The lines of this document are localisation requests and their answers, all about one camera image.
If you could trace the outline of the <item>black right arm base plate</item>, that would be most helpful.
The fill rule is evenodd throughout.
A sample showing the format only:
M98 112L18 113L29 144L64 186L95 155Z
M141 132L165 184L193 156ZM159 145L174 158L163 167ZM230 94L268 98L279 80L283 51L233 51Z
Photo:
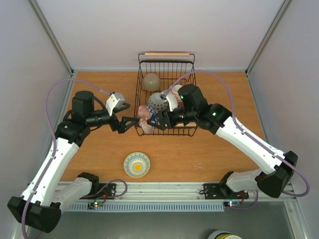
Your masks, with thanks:
M203 189L199 191L206 200L242 200L249 199L248 193L244 191L233 192L227 186L219 183L205 183Z

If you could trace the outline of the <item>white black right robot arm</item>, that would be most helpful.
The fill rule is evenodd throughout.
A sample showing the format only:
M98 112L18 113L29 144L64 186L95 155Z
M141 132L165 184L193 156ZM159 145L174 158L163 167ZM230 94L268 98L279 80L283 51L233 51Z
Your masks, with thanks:
M210 104L200 88L194 84L178 90L183 106L179 107L175 96L164 92L153 94L156 103L167 103L168 108L154 115L148 122L160 129L171 129L177 124L191 122L201 129L228 141L257 165L257 170L228 172L220 181L220 192L232 197L244 190L260 190L272 198L278 198L294 174L298 156L283 152L263 141L245 127L234 114L221 104Z

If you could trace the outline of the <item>beige leaf pattern bowl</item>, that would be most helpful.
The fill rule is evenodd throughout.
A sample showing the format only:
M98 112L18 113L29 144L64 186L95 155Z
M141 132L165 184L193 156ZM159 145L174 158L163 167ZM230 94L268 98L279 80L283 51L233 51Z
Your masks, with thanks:
M148 73L142 80L142 89L144 91L154 92L160 89L161 80L157 74Z

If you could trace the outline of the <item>red diamond pattern bowl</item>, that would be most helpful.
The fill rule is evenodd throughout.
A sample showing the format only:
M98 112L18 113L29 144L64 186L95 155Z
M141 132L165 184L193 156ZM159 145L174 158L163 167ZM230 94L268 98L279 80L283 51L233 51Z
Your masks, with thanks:
M150 95L148 99L148 106L153 108L156 112L162 112L169 108L168 102L161 98L160 92L155 92Z

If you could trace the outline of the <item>orange floral white bowl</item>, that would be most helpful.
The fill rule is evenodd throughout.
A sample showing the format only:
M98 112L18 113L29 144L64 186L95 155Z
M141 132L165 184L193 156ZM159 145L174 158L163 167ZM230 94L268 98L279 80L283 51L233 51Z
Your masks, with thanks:
M180 98L180 95L178 93L178 90L182 87L182 85L180 84L176 84L172 90L171 90L171 93L174 95L175 99L177 100L177 102L182 102L181 98Z

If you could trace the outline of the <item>red zigzag pattern bowl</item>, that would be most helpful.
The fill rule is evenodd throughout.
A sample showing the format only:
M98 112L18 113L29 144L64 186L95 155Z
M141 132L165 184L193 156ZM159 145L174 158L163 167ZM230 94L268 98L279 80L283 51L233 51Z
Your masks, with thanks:
M138 108L138 118L139 118L139 126L142 128L145 134L152 134L155 130L155 127L148 124L148 120L150 120L154 115L157 114L157 111L147 105L140 105Z

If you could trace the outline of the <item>black wire dish rack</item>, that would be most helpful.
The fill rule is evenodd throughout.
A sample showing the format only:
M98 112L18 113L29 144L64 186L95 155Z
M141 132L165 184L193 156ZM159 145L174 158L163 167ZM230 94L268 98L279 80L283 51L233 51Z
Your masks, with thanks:
M186 73L194 70L195 55L188 52L145 52L138 54L138 77L135 94L134 116L138 116L138 109L141 105L150 103L150 97L154 96L159 103L152 108L156 112L163 110L173 110L181 107L182 102L173 96L173 90L165 95L171 85L179 78L177 86L186 84L196 85L195 74ZM143 79L148 74L156 74L159 77L159 87L149 91L143 86Z

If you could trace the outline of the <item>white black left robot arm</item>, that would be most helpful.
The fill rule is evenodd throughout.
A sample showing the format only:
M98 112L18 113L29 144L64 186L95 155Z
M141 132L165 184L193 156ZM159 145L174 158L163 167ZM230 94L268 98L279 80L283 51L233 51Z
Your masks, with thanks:
M41 168L19 197L11 197L7 207L21 223L44 233L50 233L60 221L62 213L79 199L97 198L103 190L99 177L87 172L56 192L60 178L85 138L94 130L109 125L112 131L125 133L138 123L137 118L116 113L130 107L119 93L111 93L102 103L90 91L79 91L69 110L58 125L52 146Z

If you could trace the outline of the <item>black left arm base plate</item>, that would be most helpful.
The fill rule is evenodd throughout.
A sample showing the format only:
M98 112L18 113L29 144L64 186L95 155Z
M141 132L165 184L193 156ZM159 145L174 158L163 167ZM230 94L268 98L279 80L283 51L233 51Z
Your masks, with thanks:
M93 194L92 192L90 192L89 195L81 197L80 200L93 200L99 198L104 199L105 197L107 199L113 199L117 189L116 183L111 183L103 188L104 185L105 184L102 183L99 184L97 194Z

